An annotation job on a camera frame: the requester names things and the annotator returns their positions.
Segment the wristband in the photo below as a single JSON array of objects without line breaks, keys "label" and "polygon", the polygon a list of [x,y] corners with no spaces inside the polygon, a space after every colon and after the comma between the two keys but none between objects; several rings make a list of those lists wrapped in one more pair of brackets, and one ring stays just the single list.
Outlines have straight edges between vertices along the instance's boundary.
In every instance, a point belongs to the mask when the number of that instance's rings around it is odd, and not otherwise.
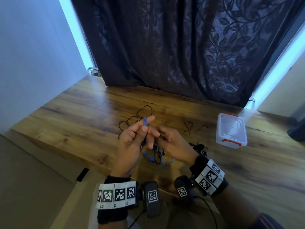
[{"label": "wristband", "polygon": [[[113,187],[110,188],[110,190],[112,190],[111,192],[111,202],[105,202],[105,205],[107,205],[108,207],[110,205],[113,204],[113,199],[115,195],[115,193],[113,193],[113,191],[115,191],[114,189],[114,185],[118,184],[118,185],[124,185],[126,186],[126,182],[129,182],[131,179],[130,178],[120,178],[120,177],[112,177],[112,176],[108,176],[104,182],[105,184],[110,184]],[[97,207],[99,206],[99,208],[101,207],[102,204],[102,197],[103,197],[103,189],[99,189],[98,191],[98,200],[97,200]],[[111,209],[99,209],[98,210],[98,215],[97,215],[97,221],[99,224],[107,224],[109,222],[116,222],[116,221],[121,221],[127,218],[128,212],[127,212],[127,207],[121,207],[121,208],[113,208],[114,205],[112,205]]]},{"label": "wristband", "polygon": [[196,187],[210,196],[221,193],[229,185],[224,178],[224,172],[213,160],[202,155],[196,158],[195,164],[190,167],[190,170]]}]

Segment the floor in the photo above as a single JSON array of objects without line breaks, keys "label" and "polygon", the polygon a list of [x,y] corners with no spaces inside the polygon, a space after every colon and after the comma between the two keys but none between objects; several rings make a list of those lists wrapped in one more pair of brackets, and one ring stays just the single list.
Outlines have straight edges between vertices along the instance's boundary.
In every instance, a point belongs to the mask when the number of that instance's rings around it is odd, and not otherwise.
[{"label": "floor", "polygon": [[[97,229],[97,209],[95,208],[98,186],[103,183],[105,177],[93,171],[89,171],[83,181],[78,183],[71,192],[70,197],[64,204],[61,212],[54,221],[50,229]],[[192,229],[206,228],[214,229],[215,222],[208,209],[199,207],[196,213],[189,212],[177,205],[176,203],[162,200],[162,213],[160,216],[149,219],[144,213],[133,225],[133,229]],[[129,210],[128,225],[142,211],[143,207]],[[222,217],[218,213],[214,213],[219,229],[227,228]]]}]

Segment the transparent plastic box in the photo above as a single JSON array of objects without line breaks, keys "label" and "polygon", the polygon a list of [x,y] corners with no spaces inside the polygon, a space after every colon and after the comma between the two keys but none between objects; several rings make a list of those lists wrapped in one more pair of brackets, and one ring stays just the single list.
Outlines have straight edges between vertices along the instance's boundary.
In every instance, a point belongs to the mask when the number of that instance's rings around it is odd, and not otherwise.
[{"label": "transparent plastic box", "polygon": [[244,120],[238,115],[219,113],[216,143],[238,149],[248,143]]}]

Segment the wooden table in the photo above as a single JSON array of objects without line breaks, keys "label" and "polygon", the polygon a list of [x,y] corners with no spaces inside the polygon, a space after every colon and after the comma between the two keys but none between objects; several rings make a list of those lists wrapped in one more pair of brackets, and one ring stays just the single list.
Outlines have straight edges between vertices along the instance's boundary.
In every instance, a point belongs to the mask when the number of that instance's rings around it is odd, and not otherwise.
[{"label": "wooden table", "polygon": [[[224,170],[228,182],[260,211],[284,227],[304,228],[305,146],[287,135],[291,127],[287,118],[145,87],[107,87],[101,78],[87,76],[14,125],[13,130],[41,148],[108,175],[116,158],[119,122],[136,115],[145,105],[153,108],[153,126],[176,128],[188,142],[199,140],[208,147],[209,157]],[[216,144],[221,112],[245,119],[246,147],[235,150]],[[148,116],[150,109],[140,114]],[[189,128],[193,123],[191,131],[184,132],[183,120]],[[181,162],[160,168],[141,156],[133,178],[139,182],[155,180],[160,189],[177,195],[173,181],[183,174],[189,176],[190,171]]]}]

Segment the forearm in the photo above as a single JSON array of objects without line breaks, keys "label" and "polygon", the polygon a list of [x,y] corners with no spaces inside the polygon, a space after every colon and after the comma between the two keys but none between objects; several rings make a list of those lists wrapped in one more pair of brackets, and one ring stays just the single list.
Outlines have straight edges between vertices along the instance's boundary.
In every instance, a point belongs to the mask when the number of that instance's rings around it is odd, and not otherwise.
[{"label": "forearm", "polygon": [[232,228],[249,228],[260,213],[233,187],[211,197],[226,223]]},{"label": "forearm", "polygon": [[122,221],[110,222],[107,224],[99,224],[98,229],[127,229],[127,220],[124,219]]}]

